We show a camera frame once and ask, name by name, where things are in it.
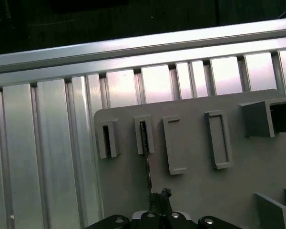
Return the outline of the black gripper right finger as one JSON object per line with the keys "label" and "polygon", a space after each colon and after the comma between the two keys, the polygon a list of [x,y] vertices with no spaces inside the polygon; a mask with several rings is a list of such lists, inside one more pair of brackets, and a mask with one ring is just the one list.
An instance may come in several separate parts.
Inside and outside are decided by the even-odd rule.
{"label": "black gripper right finger", "polygon": [[194,222],[185,213],[173,211],[170,203],[170,189],[161,191],[161,215],[164,229],[237,229],[238,226],[214,216],[204,216]]}

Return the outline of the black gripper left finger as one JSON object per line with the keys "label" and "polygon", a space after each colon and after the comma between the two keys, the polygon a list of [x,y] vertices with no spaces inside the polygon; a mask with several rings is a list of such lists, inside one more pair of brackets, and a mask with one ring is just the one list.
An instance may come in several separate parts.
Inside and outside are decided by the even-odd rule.
{"label": "black gripper left finger", "polygon": [[132,219],[123,215],[106,217],[86,229],[159,229],[161,227],[161,194],[149,196],[149,210],[138,211]]}

